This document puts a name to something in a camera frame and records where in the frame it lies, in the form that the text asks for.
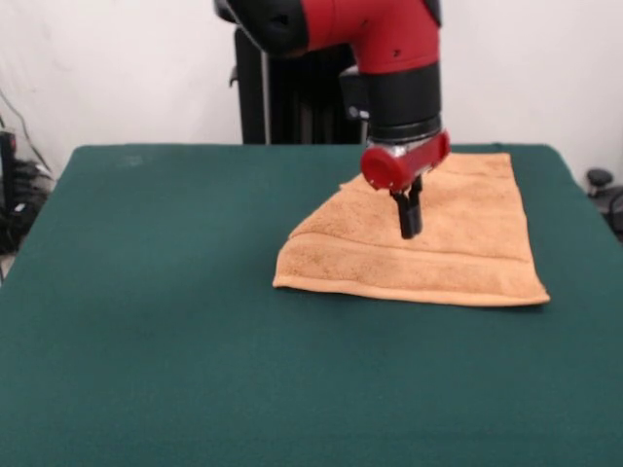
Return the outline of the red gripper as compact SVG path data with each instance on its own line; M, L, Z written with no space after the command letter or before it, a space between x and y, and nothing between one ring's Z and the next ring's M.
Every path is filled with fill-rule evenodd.
M424 173L435 168L450 154L446 130L419 141L405 144L370 142L360 162L361 173L375 190L404 191L391 193L397 204L403 239L421 233L421 191Z

